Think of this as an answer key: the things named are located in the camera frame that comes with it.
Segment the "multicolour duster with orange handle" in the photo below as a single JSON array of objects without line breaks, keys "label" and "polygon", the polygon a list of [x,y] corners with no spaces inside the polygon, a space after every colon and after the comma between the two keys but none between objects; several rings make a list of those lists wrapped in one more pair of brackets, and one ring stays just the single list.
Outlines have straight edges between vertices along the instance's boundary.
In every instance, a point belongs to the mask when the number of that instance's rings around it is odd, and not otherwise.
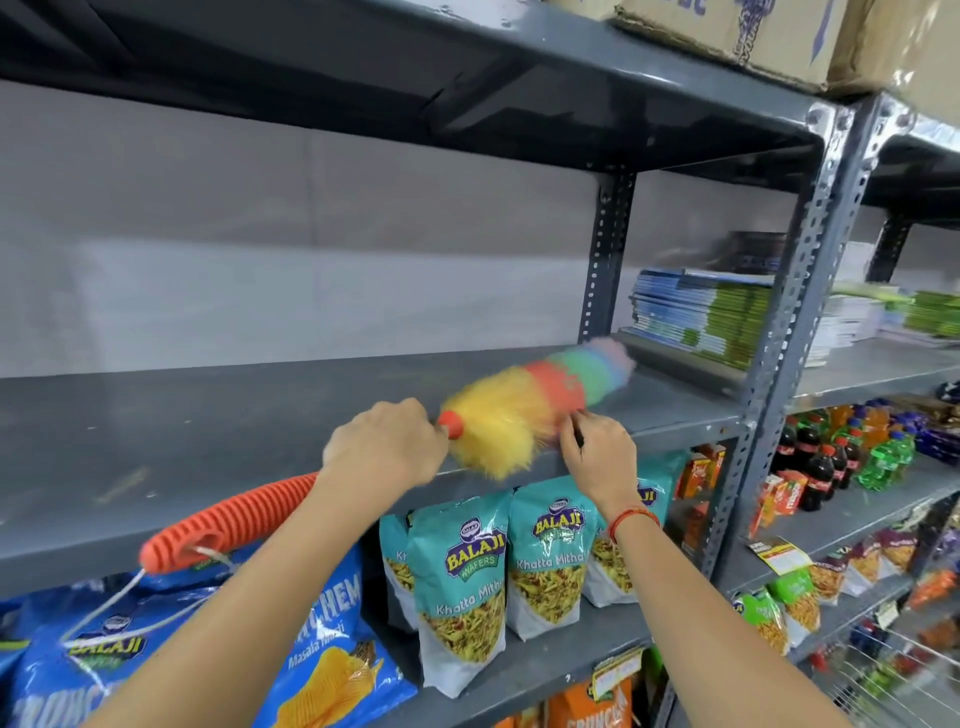
[{"label": "multicolour duster with orange handle", "polygon": [[[531,467],[556,437],[562,418],[625,387],[635,367],[624,345],[610,337],[594,338],[468,384],[441,405],[436,427],[446,433],[459,466],[490,480],[506,480]],[[79,632],[143,577],[180,572],[203,558],[234,570],[228,554],[276,531],[316,479],[311,473],[263,484],[165,527],[141,547],[136,576],[69,628],[61,643],[71,649],[110,642],[111,637],[79,637]]]}]

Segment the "row of soft drink bottles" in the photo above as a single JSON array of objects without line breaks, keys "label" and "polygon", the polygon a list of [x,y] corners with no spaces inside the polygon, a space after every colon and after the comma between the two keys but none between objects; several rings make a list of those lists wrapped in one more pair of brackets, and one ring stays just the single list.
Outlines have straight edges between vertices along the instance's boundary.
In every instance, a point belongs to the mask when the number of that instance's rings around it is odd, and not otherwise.
[{"label": "row of soft drink bottles", "polygon": [[784,470],[807,476],[796,512],[819,511],[853,487],[883,493],[899,486],[914,462],[918,415],[878,397],[788,416],[767,476]]}]

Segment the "blue chips packet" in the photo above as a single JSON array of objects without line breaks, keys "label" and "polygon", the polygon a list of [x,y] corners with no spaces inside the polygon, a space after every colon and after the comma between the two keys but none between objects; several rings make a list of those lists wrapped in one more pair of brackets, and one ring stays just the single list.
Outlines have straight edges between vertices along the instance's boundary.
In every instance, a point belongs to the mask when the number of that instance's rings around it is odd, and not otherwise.
[{"label": "blue chips packet", "polygon": [[27,642],[12,670],[5,728],[80,728],[152,657],[216,587],[121,596],[81,585],[22,598],[14,634]]},{"label": "blue chips packet", "polygon": [[362,554],[354,545],[313,603],[252,728],[362,728],[418,688],[362,617]]}]

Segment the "stack of blue green notebooks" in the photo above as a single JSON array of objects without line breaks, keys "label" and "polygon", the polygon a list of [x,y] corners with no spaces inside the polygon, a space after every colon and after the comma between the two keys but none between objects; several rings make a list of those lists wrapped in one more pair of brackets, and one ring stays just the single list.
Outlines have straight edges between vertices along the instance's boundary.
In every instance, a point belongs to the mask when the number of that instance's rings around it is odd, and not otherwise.
[{"label": "stack of blue green notebooks", "polygon": [[631,319],[622,331],[746,372],[774,282],[774,274],[643,269],[630,290]]}]

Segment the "person's left forearm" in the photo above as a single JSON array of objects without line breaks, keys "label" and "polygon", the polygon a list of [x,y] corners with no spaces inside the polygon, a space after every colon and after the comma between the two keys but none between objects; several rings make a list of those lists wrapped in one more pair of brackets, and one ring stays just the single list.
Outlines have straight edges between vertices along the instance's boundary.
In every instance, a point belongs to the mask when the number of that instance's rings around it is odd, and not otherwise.
[{"label": "person's left forearm", "polygon": [[251,728],[335,568],[411,488],[325,467],[302,504],[81,728]]}]

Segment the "plain cardboard box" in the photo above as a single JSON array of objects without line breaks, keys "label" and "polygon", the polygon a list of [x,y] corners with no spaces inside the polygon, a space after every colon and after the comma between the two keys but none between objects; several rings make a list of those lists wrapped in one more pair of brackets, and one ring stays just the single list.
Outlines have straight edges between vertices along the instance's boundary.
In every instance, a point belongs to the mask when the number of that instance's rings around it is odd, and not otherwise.
[{"label": "plain cardboard box", "polygon": [[887,91],[960,126],[960,0],[847,0],[826,88]]}]

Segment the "orange juice carton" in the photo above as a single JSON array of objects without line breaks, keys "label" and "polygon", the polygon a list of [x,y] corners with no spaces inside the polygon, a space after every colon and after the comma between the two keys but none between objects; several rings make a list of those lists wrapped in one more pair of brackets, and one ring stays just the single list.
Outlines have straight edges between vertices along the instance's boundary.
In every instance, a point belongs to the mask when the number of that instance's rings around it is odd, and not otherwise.
[{"label": "orange juice carton", "polygon": [[795,469],[768,474],[761,484],[757,508],[750,522],[750,539],[772,526],[778,517],[795,514],[808,482],[808,477]]},{"label": "orange juice carton", "polygon": [[704,443],[690,449],[678,478],[675,499],[690,500],[709,496],[714,491],[726,459],[723,443]]}]

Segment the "stack of white books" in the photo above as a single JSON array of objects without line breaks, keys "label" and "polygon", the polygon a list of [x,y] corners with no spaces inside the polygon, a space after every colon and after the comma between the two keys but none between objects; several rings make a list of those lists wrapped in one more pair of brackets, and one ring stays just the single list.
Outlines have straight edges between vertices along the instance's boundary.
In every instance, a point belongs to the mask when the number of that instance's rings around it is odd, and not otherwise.
[{"label": "stack of white books", "polygon": [[884,302],[870,297],[829,297],[814,328],[805,368],[822,367],[833,351],[876,338],[884,310]]}]

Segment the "stack of dark books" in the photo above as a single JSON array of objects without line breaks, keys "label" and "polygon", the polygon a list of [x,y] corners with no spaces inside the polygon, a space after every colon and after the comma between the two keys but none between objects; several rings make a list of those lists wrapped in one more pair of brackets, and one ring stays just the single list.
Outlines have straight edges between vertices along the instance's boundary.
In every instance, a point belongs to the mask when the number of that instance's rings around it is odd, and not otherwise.
[{"label": "stack of dark books", "polygon": [[725,239],[723,270],[745,275],[774,275],[787,242],[785,232],[731,231]]}]

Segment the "printed cardboard box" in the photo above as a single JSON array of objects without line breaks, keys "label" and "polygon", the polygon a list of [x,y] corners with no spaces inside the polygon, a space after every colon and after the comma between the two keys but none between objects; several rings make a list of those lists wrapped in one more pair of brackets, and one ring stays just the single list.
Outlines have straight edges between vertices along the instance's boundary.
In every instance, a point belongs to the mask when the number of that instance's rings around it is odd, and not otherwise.
[{"label": "printed cardboard box", "polygon": [[848,0],[617,0],[613,21],[810,91],[822,89]]}]

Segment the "yellow shelf price label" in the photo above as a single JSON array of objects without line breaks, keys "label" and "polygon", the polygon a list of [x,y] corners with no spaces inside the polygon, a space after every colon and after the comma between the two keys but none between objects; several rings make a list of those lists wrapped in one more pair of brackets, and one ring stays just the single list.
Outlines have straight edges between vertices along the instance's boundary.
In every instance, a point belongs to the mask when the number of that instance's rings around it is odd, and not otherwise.
[{"label": "yellow shelf price label", "polygon": [[645,648],[635,646],[599,662],[592,671],[590,694],[595,702],[602,702],[616,691],[624,680],[632,680],[642,672]]},{"label": "yellow shelf price label", "polygon": [[784,577],[813,565],[807,552],[780,536],[749,541],[747,548],[777,577]]}]

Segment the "person's right hand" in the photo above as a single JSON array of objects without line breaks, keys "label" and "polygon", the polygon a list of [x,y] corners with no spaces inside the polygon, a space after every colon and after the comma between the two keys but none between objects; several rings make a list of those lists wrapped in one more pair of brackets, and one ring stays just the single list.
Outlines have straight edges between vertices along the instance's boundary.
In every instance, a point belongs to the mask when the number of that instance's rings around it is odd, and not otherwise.
[{"label": "person's right hand", "polygon": [[570,472],[578,488],[610,522],[626,508],[642,506],[638,492],[638,454],[631,435],[617,420],[577,411],[584,417],[585,472]]}]

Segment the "teal snack packet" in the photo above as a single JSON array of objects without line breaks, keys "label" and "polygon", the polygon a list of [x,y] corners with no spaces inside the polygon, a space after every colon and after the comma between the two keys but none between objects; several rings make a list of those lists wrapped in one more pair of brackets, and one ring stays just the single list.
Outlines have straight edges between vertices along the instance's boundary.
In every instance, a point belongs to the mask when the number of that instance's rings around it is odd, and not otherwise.
[{"label": "teal snack packet", "polygon": [[459,698],[506,649],[511,491],[415,510],[407,565],[423,685]]},{"label": "teal snack packet", "polygon": [[[637,491],[643,504],[663,524],[678,481],[690,460],[688,449],[639,457]],[[627,566],[600,516],[582,585],[582,595],[595,608],[637,603]]]},{"label": "teal snack packet", "polygon": [[408,634],[418,631],[415,579],[407,563],[409,529],[405,516],[382,516],[378,535],[387,587],[388,624]]},{"label": "teal snack packet", "polygon": [[580,619],[598,512],[570,475],[512,495],[508,527],[506,622],[522,642]]}]

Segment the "grey metal shelf rack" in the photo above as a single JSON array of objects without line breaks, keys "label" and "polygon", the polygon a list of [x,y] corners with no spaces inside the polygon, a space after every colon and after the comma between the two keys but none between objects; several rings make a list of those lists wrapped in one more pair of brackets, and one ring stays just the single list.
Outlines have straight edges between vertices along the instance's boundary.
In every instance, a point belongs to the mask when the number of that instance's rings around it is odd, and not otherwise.
[{"label": "grey metal shelf rack", "polygon": [[[856,111],[541,0],[0,1],[0,81],[244,119],[416,149],[544,164],[598,176],[591,253],[599,317],[614,316],[615,278],[639,172],[701,167],[813,146],[788,251],[813,252],[834,224],[836,180]],[[66,50],[90,33],[97,54]],[[469,377],[546,346],[318,359],[306,362],[13,377],[0,384],[0,466],[14,494],[68,493],[70,468],[92,486],[144,471],[158,506],[97,506],[120,530],[60,545],[28,540],[0,557],[0,586],[45,585],[40,566],[65,556],[67,576],[126,566],[123,554],[171,519],[218,496],[304,471],[306,446],[352,406],[409,386],[436,406]]]},{"label": "grey metal shelf rack", "polygon": [[950,230],[960,251],[960,126],[925,115],[888,92],[839,109],[839,151],[818,174],[805,172],[788,226],[787,261],[774,282],[774,334],[762,346],[754,394],[750,457],[713,575],[727,598],[776,577],[746,543],[761,488],[786,415],[850,404],[861,397],[918,391],[960,375],[960,345],[935,349],[871,338],[842,347],[822,367],[805,368],[814,330],[836,282],[843,248],[860,208],[887,213],[870,275],[889,277],[913,225]]}]

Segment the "green snack packet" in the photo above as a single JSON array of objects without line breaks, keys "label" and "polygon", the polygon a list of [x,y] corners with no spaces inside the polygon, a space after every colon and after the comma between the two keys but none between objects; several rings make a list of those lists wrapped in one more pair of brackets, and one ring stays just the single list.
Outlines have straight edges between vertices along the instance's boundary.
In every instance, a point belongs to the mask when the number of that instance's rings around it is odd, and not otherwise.
[{"label": "green snack packet", "polygon": [[775,578],[768,589],[784,613],[789,648],[797,649],[821,628],[819,592],[811,578],[810,567]]},{"label": "green snack packet", "polygon": [[767,587],[742,591],[732,601],[734,610],[781,657],[790,651],[784,612]]}]

